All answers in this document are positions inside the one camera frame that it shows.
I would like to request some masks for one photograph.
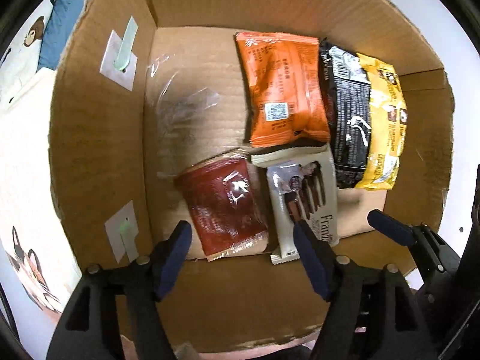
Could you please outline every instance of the pillow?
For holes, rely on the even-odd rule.
[[[50,21],[43,36],[38,70],[40,68],[57,69],[60,55],[74,29],[85,0],[56,0]]]
[[[42,3],[28,17],[0,60],[0,109],[6,110],[37,71],[40,44],[53,5]]]

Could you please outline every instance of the snack package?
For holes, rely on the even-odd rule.
[[[318,239],[338,243],[335,166],[328,144],[253,155],[251,162],[267,168],[279,244],[270,256],[273,264],[299,258],[293,225],[302,219]]]
[[[372,135],[367,167],[357,188],[391,190],[397,179],[407,132],[407,105],[400,80],[391,64],[357,53],[371,82]]]
[[[174,179],[208,261],[268,239],[249,167],[246,152],[235,150],[192,166]]]
[[[407,121],[393,66],[326,41],[320,45],[320,56],[319,78],[332,132],[337,185],[391,189]]]
[[[253,109],[251,145],[275,146],[300,137],[329,142],[318,84],[318,39],[239,32],[236,40]]]

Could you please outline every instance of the metal bolt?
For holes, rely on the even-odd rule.
[[[150,257],[140,256],[140,257],[137,257],[135,261],[137,262],[138,265],[144,266],[145,264],[148,264],[150,262]]]
[[[87,268],[87,272],[91,275],[96,274],[100,270],[100,266],[98,264],[92,264]]]
[[[398,272],[398,267],[395,264],[388,264],[387,271],[391,274],[396,274]]]
[[[337,263],[346,266],[347,264],[350,264],[350,259],[347,256],[339,255],[336,258]]]

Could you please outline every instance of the black snack package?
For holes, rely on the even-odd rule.
[[[353,188],[362,180],[370,146],[370,81],[359,58],[323,40],[319,81],[332,134],[337,186]]]

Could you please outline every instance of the red snack package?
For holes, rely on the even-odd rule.
[[[243,151],[202,162],[175,178],[208,261],[268,238]]]
[[[251,145],[300,137],[329,142],[318,83],[319,40],[279,32],[239,32],[236,40],[253,108]]]

